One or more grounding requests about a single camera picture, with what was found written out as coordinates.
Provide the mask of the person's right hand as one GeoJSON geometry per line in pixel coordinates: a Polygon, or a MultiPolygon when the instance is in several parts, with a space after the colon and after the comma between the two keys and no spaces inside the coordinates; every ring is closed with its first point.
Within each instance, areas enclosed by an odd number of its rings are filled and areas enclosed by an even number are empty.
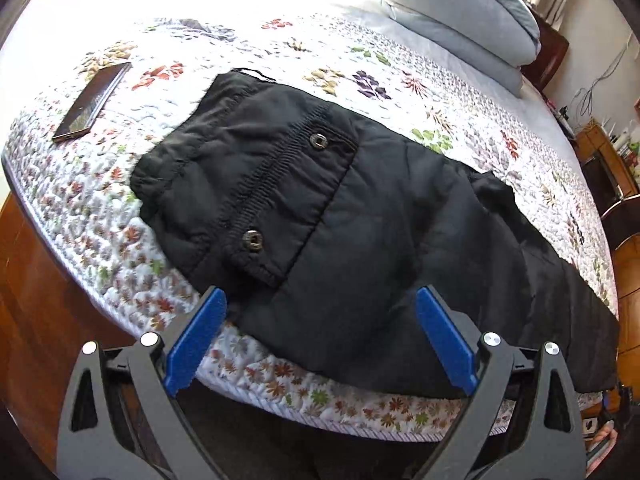
{"type": "Polygon", "coordinates": [[[593,474],[600,463],[611,453],[617,443],[617,438],[618,432],[615,429],[615,422],[609,420],[596,433],[587,450],[586,478],[593,474]]]}

